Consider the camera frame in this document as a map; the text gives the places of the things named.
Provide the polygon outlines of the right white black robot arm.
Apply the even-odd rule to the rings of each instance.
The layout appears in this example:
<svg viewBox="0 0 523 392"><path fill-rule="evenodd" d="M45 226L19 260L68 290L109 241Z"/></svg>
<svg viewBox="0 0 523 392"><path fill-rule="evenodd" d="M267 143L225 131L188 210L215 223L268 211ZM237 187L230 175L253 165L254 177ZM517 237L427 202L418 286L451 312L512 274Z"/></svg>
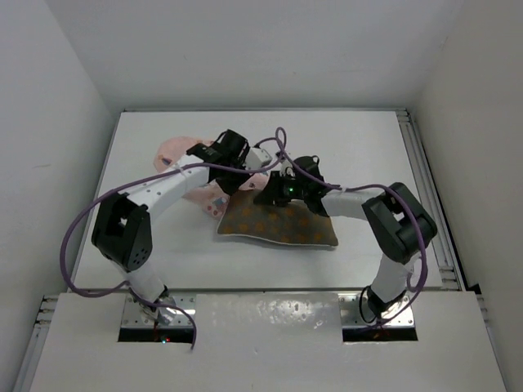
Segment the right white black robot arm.
<svg viewBox="0 0 523 392"><path fill-rule="evenodd" d="M258 205L273 207L285 207L295 200L305 203L317 216L369 223L382 251L377 275L363 291L368 312L373 315L369 323L379 321L407 291L419 291L424 285L426 264L422 263L416 287L411 284L409 267L414 257L427 255L437 227L406 184L343 188L324 181L316 156L303 156L272 171L265 188L254 198Z"/></svg>

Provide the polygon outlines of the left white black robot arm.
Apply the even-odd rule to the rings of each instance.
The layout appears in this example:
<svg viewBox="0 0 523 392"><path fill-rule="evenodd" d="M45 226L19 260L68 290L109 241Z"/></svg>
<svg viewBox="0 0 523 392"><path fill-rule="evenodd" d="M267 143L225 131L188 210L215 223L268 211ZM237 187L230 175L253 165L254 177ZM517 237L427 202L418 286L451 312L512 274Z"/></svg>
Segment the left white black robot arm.
<svg viewBox="0 0 523 392"><path fill-rule="evenodd" d="M165 210L190 191L211 182L233 194L251 175L244 173L250 147L232 130L210 145L190 147L156 180L117 192L100 203L92 244L122 271L133 296L154 313L166 303L167 287L148 261L153 250L152 224Z"/></svg>

